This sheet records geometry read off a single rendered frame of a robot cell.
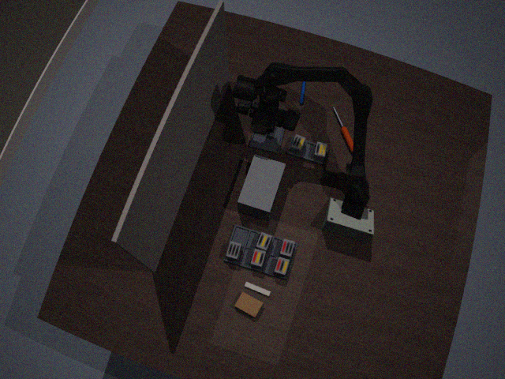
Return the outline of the white flat bar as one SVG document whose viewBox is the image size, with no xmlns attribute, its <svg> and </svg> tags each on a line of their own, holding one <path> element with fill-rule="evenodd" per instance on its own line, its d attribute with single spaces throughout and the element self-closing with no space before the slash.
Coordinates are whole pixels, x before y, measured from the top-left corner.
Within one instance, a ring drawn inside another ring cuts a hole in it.
<svg viewBox="0 0 505 379">
<path fill-rule="evenodd" d="M 269 296 L 269 294 L 270 294 L 270 291 L 268 291 L 262 287 L 257 287 L 253 284 L 248 283 L 248 282 L 245 283 L 245 287 L 248 287 L 254 291 L 260 292 L 261 294 L 266 295 L 266 296 Z"/>
</svg>

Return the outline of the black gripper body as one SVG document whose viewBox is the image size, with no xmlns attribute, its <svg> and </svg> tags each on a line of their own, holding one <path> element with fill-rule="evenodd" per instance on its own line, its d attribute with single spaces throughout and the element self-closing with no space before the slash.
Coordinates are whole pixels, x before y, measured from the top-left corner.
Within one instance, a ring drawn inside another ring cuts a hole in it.
<svg viewBox="0 0 505 379">
<path fill-rule="evenodd" d="M 260 112 L 268 111 L 268 112 L 270 112 L 270 114 L 273 114 L 272 120 L 275 119 L 276 122 L 283 123 L 282 127 L 284 129 L 287 129 L 287 130 L 293 132 L 295 130 L 296 125 L 297 125 L 298 119 L 300 118 L 300 113 L 297 111 L 291 110 L 291 109 L 288 109 L 288 111 L 283 110 L 281 108 L 278 109 L 278 107 L 279 107 L 279 104 L 275 109 L 267 109 L 267 108 L 263 108 L 260 105 L 260 103 L 258 105 L 256 105 L 256 104 L 253 104 L 253 101 L 250 102 L 247 100 L 240 99 L 236 109 L 237 109 L 238 113 L 241 113 L 244 115 L 247 115 L 248 113 L 253 115 L 254 109 L 257 109 Z M 249 111 L 249 109 L 250 109 L 250 111 Z"/>
</svg>

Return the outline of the orange-handled screwdriver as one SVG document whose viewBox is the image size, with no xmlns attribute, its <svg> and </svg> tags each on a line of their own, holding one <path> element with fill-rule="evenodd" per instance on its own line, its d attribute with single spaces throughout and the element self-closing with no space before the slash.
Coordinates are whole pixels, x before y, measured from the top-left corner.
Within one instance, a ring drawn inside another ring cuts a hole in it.
<svg viewBox="0 0 505 379">
<path fill-rule="evenodd" d="M 350 151 L 353 153 L 354 142 L 352 140 L 352 137 L 350 136 L 350 133 L 349 133 L 348 129 L 345 126 L 343 126 L 343 124 L 341 122 L 341 119 L 340 119 L 340 117 L 337 114 L 336 109 L 334 107 L 333 107 L 333 109 L 334 109 L 334 112 L 335 112 L 336 116 L 338 117 L 338 120 L 339 120 L 341 126 L 342 126 L 342 128 L 341 128 L 342 135 L 343 135 L 344 139 L 346 140 L 346 143 L 347 143 Z"/>
</svg>

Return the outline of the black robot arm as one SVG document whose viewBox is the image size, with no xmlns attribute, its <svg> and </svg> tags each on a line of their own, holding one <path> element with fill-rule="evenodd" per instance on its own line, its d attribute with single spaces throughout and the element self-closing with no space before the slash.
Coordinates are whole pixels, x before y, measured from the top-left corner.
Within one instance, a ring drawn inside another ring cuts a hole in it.
<svg viewBox="0 0 505 379">
<path fill-rule="evenodd" d="M 365 205 L 370 200 L 369 185 L 365 175 L 365 141 L 367 119 L 372 106 L 372 91 L 366 84 L 361 84 L 344 67 L 296 67 L 284 63 L 269 64 L 262 76 L 252 79 L 238 75 L 234 87 L 234 98 L 252 102 L 260 95 L 260 105 L 263 108 L 275 109 L 279 101 L 284 102 L 287 91 L 276 85 L 290 84 L 295 81 L 338 82 L 352 98 L 355 114 L 353 132 L 353 159 L 346 164 L 346 180 L 349 194 L 342 203 L 341 213 L 358 220 L 361 219 Z M 270 112 L 253 110 L 251 131 L 253 133 L 274 133 L 275 123 Z"/>
</svg>

